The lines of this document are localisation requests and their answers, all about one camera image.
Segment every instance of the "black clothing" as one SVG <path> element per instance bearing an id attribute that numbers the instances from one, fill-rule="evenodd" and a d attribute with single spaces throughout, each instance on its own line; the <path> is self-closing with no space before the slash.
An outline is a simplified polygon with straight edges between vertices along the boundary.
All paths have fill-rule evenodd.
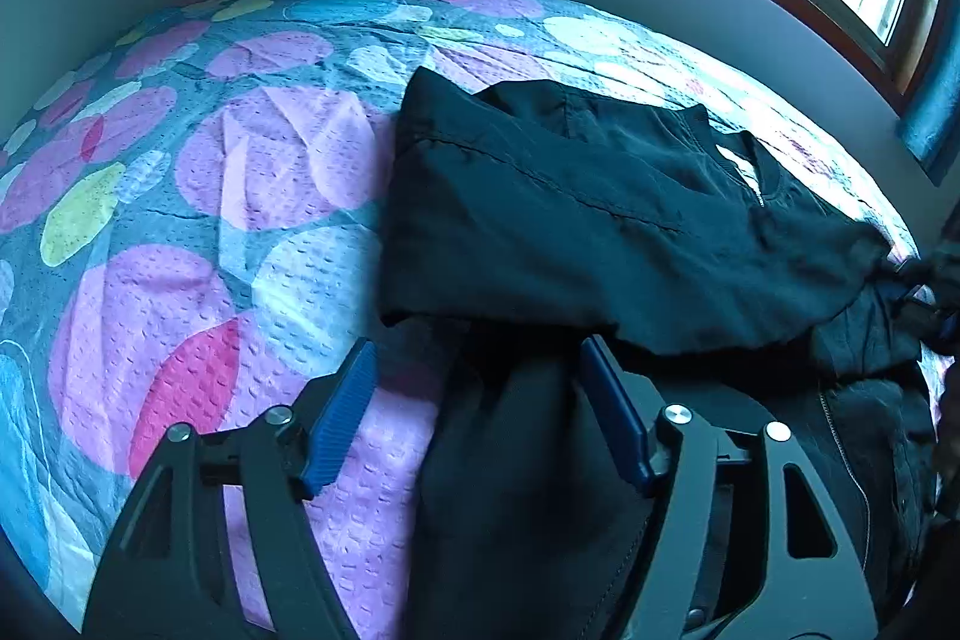
<path id="1" fill-rule="evenodd" d="M 760 196 L 718 142 L 754 164 Z M 789 424 L 878 611 L 902 603 L 932 511 L 933 427 L 919 343 L 878 287 L 889 245 L 751 134 L 714 132 L 699 105 L 547 81 L 468 95 L 419 70 L 382 241 L 384 322 L 474 321 L 421 470 L 406 637 L 603 632 L 653 503 L 619 479 L 576 381 L 594 332 L 714 425 Z M 691 605 L 707 616 L 736 569 L 733 504 L 718 487 Z"/>

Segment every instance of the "metal bolt head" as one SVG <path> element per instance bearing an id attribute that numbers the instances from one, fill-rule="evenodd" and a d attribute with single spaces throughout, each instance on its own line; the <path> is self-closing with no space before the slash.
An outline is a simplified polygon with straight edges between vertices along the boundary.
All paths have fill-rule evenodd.
<path id="1" fill-rule="evenodd" d="M 167 439 L 171 442 L 184 442 L 190 438 L 192 427 L 188 423 L 175 423 L 167 429 Z"/>
<path id="2" fill-rule="evenodd" d="M 693 420 L 693 413 L 690 413 L 690 410 L 683 405 L 666 405 L 664 408 L 664 416 L 670 423 L 678 425 L 690 423 L 690 421 Z"/>
<path id="3" fill-rule="evenodd" d="M 767 437 L 776 440 L 776 442 L 786 442 L 791 437 L 790 427 L 779 421 L 768 423 Z"/>
<path id="4" fill-rule="evenodd" d="M 691 629 L 702 627 L 707 622 L 707 613 L 702 608 L 693 608 L 688 611 L 686 621 L 683 622 L 683 631 L 690 632 Z"/>
<path id="5" fill-rule="evenodd" d="M 277 405 L 267 410 L 263 416 L 271 426 L 283 426 L 294 419 L 294 411 L 285 405 Z"/>

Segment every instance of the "curtain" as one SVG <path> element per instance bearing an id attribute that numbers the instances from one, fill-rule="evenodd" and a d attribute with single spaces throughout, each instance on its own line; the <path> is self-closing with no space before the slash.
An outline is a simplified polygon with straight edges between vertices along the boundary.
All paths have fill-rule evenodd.
<path id="1" fill-rule="evenodd" d="M 960 6 L 956 1 L 930 68 L 901 119 L 899 136 L 939 186 L 960 153 Z"/>

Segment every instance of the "bed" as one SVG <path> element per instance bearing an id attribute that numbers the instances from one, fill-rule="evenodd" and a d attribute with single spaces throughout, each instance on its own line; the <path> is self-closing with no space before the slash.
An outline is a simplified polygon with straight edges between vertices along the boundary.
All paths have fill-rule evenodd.
<path id="1" fill-rule="evenodd" d="M 916 252 L 874 181 L 760 83 L 565 0 L 187 0 L 66 73 L 0 151 L 0 525 L 80 627 L 107 535 L 164 429 L 243 426 L 332 371 L 357 335 L 382 380 L 308 507 L 360 636 L 392 637 L 416 471 L 455 324 L 371 312 L 391 113 L 415 68 L 470 91 L 555 79 L 702 102 L 794 175 Z M 746 162 L 736 159 L 751 181 Z M 925 354 L 931 398 L 944 360 Z M 239 490 L 245 610 L 269 625 Z"/>

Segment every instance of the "textured fabric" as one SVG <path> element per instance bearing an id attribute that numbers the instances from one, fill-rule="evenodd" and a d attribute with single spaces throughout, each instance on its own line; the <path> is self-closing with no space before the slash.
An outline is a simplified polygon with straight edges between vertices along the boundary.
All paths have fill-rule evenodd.
<path id="1" fill-rule="evenodd" d="M 419 66 L 471 92 L 555 79 L 673 110 L 702 103 L 732 145 L 749 130 L 824 203 L 875 225 L 893 259 L 916 252 L 863 167 L 774 92 L 585 4 L 158 9 L 58 78 L 0 148 L 0 525 L 74 624 L 131 466 L 163 425 L 242 424 L 363 333 L 381 348 L 381 388 L 309 513 L 360 636 L 395 636 L 416 473 L 457 344 L 436 324 L 386 344 L 363 321 L 392 115 Z M 925 355 L 931 399 L 946 363 Z M 241 599 L 268 623 L 229 503 Z"/>
<path id="2" fill-rule="evenodd" d="M 726 138 L 755 164 L 758 199 L 719 154 L 703 106 L 675 112 L 546 81 L 468 95 L 420 70 L 395 133 L 387 324 L 496 316 L 662 356 L 786 342 L 854 300 L 857 319 L 820 341 L 844 345 L 875 322 L 874 298 L 858 296 L 889 252 L 882 234 L 827 213 L 749 133 Z M 878 369 L 919 352 L 916 340 L 894 359 L 880 339 L 861 343 L 888 348 Z M 817 355 L 840 376 L 861 370 L 861 350 Z"/>
<path id="3" fill-rule="evenodd" d="M 889 247 L 749 133 L 723 138 L 752 165 L 755 193 L 720 139 L 702 106 L 546 81 L 468 95 L 414 74 L 381 228 L 381 317 L 477 325 L 421 470 L 405 637 L 605 631 L 652 544 L 653 502 L 619 479 L 579 389 L 576 349 L 592 332 L 617 338 L 667 403 L 699 410 L 706 396 L 715 411 L 719 389 L 739 389 L 795 429 L 878 613 L 902 604 L 932 514 L 934 438 L 919 345 L 872 288 Z M 858 380 L 874 373 L 899 384 Z M 719 486 L 690 605 L 707 616 L 724 562 L 736 582 L 749 544 L 722 520 L 729 509 Z"/>

